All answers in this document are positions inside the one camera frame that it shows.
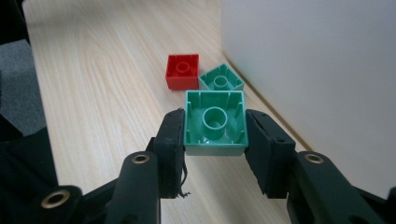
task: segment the wood grain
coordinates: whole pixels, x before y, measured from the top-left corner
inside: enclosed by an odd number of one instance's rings
[[[168,54],[199,53],[201,73],[226,62],[220,0],[29,0],[23,8],[58,179],[84,193],[116,178],[163,116],[184,106],[184,91],[164,80]],[[247,108],[270,113],[249,86],[245,94]],[[244,157],[188,157],[187,165],[191,195],[162,200],[163,223],[290,222],[286,201],[260,194]]]

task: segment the metal screw hole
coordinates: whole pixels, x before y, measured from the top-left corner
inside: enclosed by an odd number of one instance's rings
[[[43,208],[51,209],[62,205],[70,198],[70,192],[65,189],[57,190],[49,194],[41,201]]]

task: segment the green lego brick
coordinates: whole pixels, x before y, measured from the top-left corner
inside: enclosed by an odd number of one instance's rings
[[[226,63],[199,76],[201,91],[242,91],[245,82]]]
[[[186,154],[242,155],[248,147],[245,112],[242,91],[186,91]]]

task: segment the lego brick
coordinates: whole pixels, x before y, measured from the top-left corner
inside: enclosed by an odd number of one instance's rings
[[[245,113],[242,91],[186,91],[186,154],[242,155],[248,147]]]
[[[198,54],[169,55],[166,83],[170,90],[198,90]]]
[[[202,91],[242,91],[245,82],[226,63],[199,76]]]

